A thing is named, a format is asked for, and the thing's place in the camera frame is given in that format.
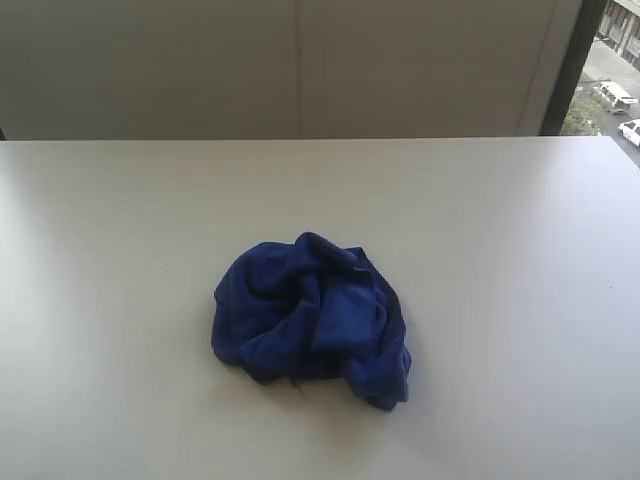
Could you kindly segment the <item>blue microfiber towel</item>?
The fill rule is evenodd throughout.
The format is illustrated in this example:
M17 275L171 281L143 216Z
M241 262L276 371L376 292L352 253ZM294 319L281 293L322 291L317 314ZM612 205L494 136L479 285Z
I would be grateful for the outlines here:
M408 400L402 307L362 248L312 232L259 243L229 266L213 299L214 355L255 382L341 378L382 411Z

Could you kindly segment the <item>white car outside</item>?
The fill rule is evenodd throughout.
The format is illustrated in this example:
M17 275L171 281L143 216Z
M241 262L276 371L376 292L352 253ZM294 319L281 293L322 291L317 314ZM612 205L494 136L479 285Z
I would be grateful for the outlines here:
M640 148L640 120L634 119L620 123L618 126L618 135L624 138L628 143L636 149Z

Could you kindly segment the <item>white van outside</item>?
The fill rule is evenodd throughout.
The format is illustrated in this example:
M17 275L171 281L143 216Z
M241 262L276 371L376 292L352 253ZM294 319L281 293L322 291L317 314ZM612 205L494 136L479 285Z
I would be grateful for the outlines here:
M601 81L594 88L594 96L612 114L628 113L639 100L614 81Z

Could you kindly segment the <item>dark window frame post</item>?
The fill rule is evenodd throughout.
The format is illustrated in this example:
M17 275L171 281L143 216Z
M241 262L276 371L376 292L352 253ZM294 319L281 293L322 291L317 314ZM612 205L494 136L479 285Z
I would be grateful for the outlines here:
M605 0L581 2L539 130L540 136L560 134L605 6Z

